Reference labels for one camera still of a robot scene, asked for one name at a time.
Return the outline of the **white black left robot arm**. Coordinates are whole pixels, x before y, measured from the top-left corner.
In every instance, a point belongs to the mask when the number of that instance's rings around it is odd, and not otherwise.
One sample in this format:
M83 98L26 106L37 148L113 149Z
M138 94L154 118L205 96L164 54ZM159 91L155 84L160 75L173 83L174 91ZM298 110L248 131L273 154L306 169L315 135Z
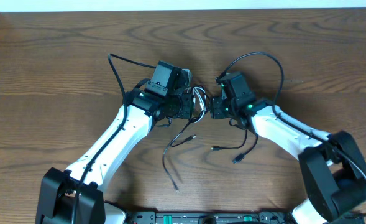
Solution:
M127 213L104 200L115 172L135 145L164 118L188 119L194 96L187 87L165 87L149 79L124 94L111 125L66 170L43 177L36 223L124 223Z

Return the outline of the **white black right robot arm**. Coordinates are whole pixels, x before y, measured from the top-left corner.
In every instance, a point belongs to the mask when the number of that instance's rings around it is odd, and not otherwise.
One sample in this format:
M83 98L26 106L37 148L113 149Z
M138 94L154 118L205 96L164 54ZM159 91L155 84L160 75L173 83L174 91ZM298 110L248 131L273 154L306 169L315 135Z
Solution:
M295 223L355 219L351 211L366 201L366 161L345 131L330 134L284 113L274 101L258 99L242 76L217 78L221 95L210 102L213 119L268 139L300 165L307 198L291 211Z

